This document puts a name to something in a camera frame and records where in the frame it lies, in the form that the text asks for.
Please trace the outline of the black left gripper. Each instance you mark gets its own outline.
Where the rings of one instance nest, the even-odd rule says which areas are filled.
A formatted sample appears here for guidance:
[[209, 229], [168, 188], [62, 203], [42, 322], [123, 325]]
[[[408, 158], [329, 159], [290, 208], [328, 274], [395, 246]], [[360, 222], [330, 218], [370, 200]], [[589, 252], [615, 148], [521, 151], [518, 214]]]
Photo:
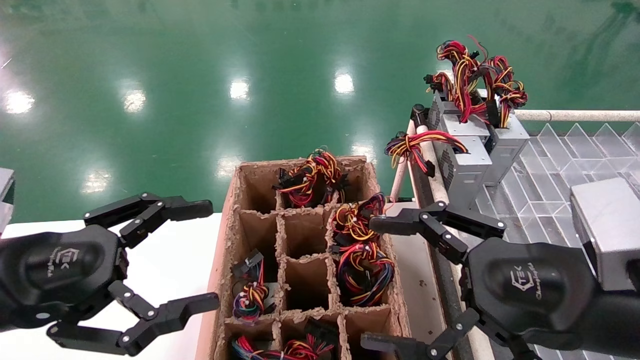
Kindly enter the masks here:
[[[208, 199], [188, 202], [182, 196], [142, 193], [90, 210], [81, 230], [2, 239], [1, 330], [30, 330], [59, 321], [47, 335], [62, 348], [137, 356], [157, 337], [182, 331], [190, 317], [217, 310], [220, 301], [217, 293], [206, 292], [153, 307], [122, 282], [124, 247], [135, 248], [167, 221], [213, 213]], [[107, 229], [122, 223], [128, 224], [119, 237]], [[114, 300], [138, 319], [124, 332], [64, 323], [87, 321]]]

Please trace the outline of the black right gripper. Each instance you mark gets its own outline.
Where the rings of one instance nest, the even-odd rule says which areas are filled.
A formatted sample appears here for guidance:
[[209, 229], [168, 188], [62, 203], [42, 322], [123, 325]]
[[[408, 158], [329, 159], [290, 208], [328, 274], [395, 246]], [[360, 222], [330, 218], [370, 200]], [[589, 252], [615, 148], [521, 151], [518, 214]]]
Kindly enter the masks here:
[[[465, 264], [464, 299], [470, 307], [428, 344], [414, 338], [364, 332], [364, 349], [394, 353], [398, 360], [443, 360], [473, 327], [484, 323], [500, 341], [522, 337], [544, 347], [578, 347], [579, 321], [597, 280], [585, 253], [550, 243], [508, 243], [505, 224], [470, 209], [438, 201], [377, 215], [370, 230], [396, 236], [420, 235], [446, 260]], [[474, 248], [452, 233], [482, 241]]]

